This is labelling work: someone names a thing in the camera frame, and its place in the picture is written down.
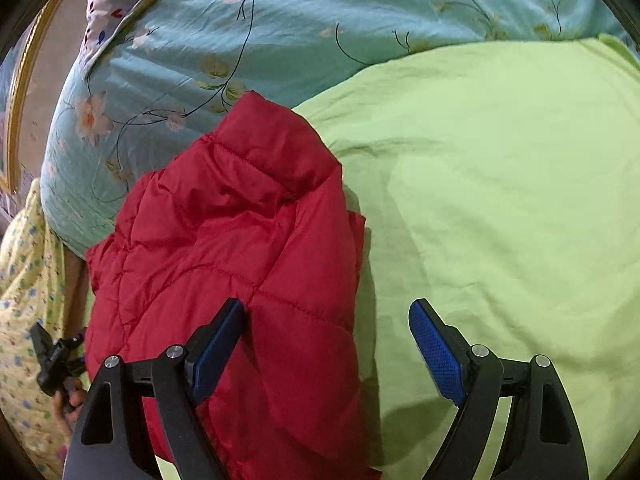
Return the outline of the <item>person's left hand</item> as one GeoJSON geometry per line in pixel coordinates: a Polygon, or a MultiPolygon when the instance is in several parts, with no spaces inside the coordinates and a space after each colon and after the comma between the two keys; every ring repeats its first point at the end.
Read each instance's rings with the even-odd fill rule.
{"type": "Polygon", "coordinates": [[[73,434],[86,397],[87,390],[80,379],[70,378],[52,398],[53,416],[66,440],[73,434]]]}

